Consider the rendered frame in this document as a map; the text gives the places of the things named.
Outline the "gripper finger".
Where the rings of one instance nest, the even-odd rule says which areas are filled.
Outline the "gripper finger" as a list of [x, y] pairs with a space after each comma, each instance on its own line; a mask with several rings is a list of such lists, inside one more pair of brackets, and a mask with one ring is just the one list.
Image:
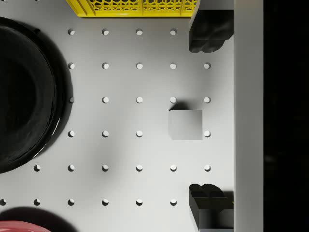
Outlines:
[[189, 206], [199, 230], [232, 230], [234, 203], [213, 184], [191, 184]]
[[189, 51], [215, 52], [233, 34], [233, 10], [198, 10], [189, 30]]

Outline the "grey cube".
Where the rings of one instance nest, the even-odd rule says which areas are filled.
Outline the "grey cube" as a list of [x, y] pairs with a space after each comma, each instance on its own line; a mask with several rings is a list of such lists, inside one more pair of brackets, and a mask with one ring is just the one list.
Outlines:
[[202, 110], [170, 110], [168, 131], [172, 140], [202, 140]]

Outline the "yellow basket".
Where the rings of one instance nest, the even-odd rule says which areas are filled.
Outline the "yellow basket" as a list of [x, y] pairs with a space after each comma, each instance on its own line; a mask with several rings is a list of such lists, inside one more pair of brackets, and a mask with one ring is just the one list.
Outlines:
[[66, 0], [78, 17], [191, 17], [197, 0]]

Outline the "red plate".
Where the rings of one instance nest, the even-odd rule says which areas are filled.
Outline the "red plate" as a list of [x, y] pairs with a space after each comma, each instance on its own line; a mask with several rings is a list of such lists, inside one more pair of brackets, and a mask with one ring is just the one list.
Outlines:
[[23, 221], [0, 221], [0, 232], [51, 232], [50, 230]]

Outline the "black plate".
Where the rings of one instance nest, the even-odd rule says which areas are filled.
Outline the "black plate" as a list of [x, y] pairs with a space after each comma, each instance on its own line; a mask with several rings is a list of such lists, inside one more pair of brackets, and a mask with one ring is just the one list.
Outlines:
[[0, 174], [56, 141], [72, 96], [70, 72], [55, 42], [38, 28], [0, 17]]

